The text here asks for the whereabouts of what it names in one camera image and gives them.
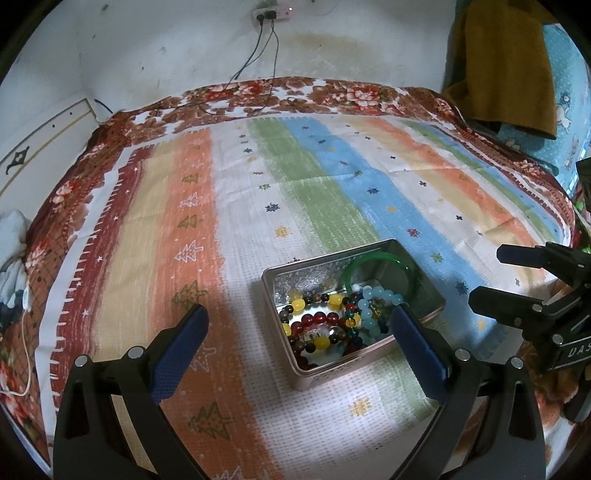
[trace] orange stripe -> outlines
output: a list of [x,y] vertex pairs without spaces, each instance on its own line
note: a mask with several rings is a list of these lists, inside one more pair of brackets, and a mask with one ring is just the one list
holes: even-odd
[[[504,230],[512,232],[520,245],[528,247],[537,245],[537,242],[535,242],[519,219],[515,218],[511,212],[504,208],[491,195],[482,190],[474,179],[468,175],[462,174],[455,165],[449,163],[445,158],[440,156],[435,148],[414,141],[410,134],[396,128],[383,119],[367,118],[364,119],[364,123],[387,133],[405,148],[419,155],[422,160],[432,166],[433,170],[437,170],[437,177],[440,180],[444,180],[448,187],[454,187],[462,192],[462,194],[470,199],[477,209],[482,212],[483,216],[487,216],[494,220],[497,225],[503,225]],[[415,173],[419,175],[422,174],[422,172],[417,171],[415,171]],[[475,223],[480,223],[478,218],[473,218],[472,220]]]
[[[271,461],[242,385],[238,326],[229,309],[224,259],[216,241],[210,130],[188,132],[175,140],[174,148],[175,168],[160,227],[152,329],[156,335],[176,324],[197,299],[209,312],[210,328],[196,356],[199,362],[187,370],[175,396],[163,402],[163,410],[212,478],[225,470],[231,476],[240,467],[244,478],[260,478],[266,471],[269,478],[281,479],[283,474]],[[181,204],[192,195],[201,197],[197,205]]]

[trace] bedsheet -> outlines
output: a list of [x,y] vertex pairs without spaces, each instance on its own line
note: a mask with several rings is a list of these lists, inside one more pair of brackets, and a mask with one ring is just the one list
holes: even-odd
[[[206,87],[115,114],[46,201],[29,232],[23,319],[35,378],[29,397],[1,399],[45,457],[74,358],[147,345],[198,301],[210,332],[162,407],[212,478],[389,478],[436,406],[400,352],[291,390],[265,332],[263,270],[397,238],[446,297],[434,327],[490,361],[515,353],[520,335],[474,315],[471,289],[549,298],[549,276],[495,256],[503,243],[571,243],[572,206],[545,170],[429,90],[270,86]],[[3,387],[26,382],[23,358],[13,328]],[[549,469],[573,430],[556,385],[538,392]]]

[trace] electrical cable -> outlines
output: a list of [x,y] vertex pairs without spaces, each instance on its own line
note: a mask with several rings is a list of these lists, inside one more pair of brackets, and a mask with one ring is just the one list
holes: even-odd
[[273,78],[271,80],[271,88],[269,89],[269,95],[267,95],[265,105],[256,110],[253,110],[253,112],[260,112],[267,108],[269,106],[269,100],[271,100],[271,95],[273,93],[273,84],[275,83],[275,74],[277,72],[277,57],[279,56],[279,37],[277,36],[277,32],[275,32],[275,20],[271,20],[271,33],[275,35],[275,40],[277,41],[277,48],[275,49],[275,60],[273,61]]
[[101,102],[101,101],[100,101],[98,98],[95,98],[95,102],[96,102],[96,103],[98,103],[99,105],[102,105],[103,107],[105,107],[105,108],[106,108],[106,109],[109,111],[109,113],[110,113],[111,115],[113,115],[113,110],[111,110],[109,107],[107,107],[107,106],[106,106],[106,105],[105,105],[103,102]]
[[25,340],[25,319],[24,318],[21,318],[21,337],[22,337],[22,346],[24,347],[25,355],[27,356],[27,369],[29,372],[29,378],[27,380],[27,387],[25,388],[25,391],[22,393],[0,390],[0,394],[12,395],[13,397],[25,397],[26,395],[28,395],[29,390],[31,389],[31,373],[32,373],[31,372],[31,359],[29,358],[29,352],[27,351],[27,342]]
[[179,106],[178,106],[178,107],[176,107],[176,108],[182,108],[182,107],[188,107],[188,106],[198,106],[198,107],[199,107],[199,109],[200,109],[202,112],[209,113],[210,115],[215,115],[215,113],[210,113],[210,112],[208,112],[207,110],[205,110],[205,109],[201,108],[201,105],[203,105],[204,103],[213,102],[213,101],[217,100],[218,98],[220,98],[220,97],[221,97],[221,95],[222,95],[222,94],[223,94],[223,93],[224,93],[224,92],[227,90],[228,86],[229,86],[229,85],[230,85],[230,84],[231,84],[231,83],[232,83],[232,82],[233,82],[233,81],[236,79],[237,75],[240,75],[240,74],[242,73],[242,71],[243,71],[243,70],[244,70],[244,69],[245,69],[245,68],[248,66],[249,62],[251,61],[251,58],[253,58],[253,56],[255,55],[256,51],[258,50],[258,47],[259,47],[259,45],[261,44],[261,37],[262,37],[262,25],[263,25],[263,22],[264,22],[264,19],[265,19],[265,18],[264,18],[264,16],[261,14],[261,15],[259,15],[259,16],[257,17],[257,19],[258,19],[258,21],[259,21],[259,24],[260,24],[261,28],[260,28],[260,30],[259,30],[259,36],[258,36],[258,38],[257,38],[257,40],[256,40],[256,45],[255,45],[255,48],[254,48],[254,50],[252,51],[251,55],[248,57],[247,61],[246,61],[246,62],[244,62],[244,65],[242,65],[242,67],[241,67],[241,68],[240,68],[240,69],[239,69],[239,70],[238,70],[238,71],[237,71],[237,72],[236,72],[234,75],[232,75],[232,77],[230,77],[230,79],[228,80],[227,84],[225,84],[225,85],[224,85],[224,88],[223,88],[222,90],[220,90],[220,92],[219,92],[219,93],[218,93],[218,94],[217,94],[215,97],[213,97],[212,99],[209,99],[209,100],[203,100],[203,101],[201,101],[201,102],[197,102],[197,103],[185,103],[184,105],[179,105]]

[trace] pillow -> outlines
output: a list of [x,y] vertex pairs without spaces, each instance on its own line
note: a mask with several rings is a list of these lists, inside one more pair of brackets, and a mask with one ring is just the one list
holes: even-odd
[[587,64],[560,25],[544,25],[554,93],[556,140],[548,140],[503,124],[498,137],[547,168],[571,196],[578,178],[575,163],[585,157],[591,138],[591,78]]

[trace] mustard yellow cloth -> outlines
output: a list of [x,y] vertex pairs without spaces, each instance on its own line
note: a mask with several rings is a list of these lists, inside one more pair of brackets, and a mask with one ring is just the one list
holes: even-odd
[[475,0],[457,20],[453,77],[444,96],[462,114],[556,138],[556,100],[542,25],[556,20],[535,0]]

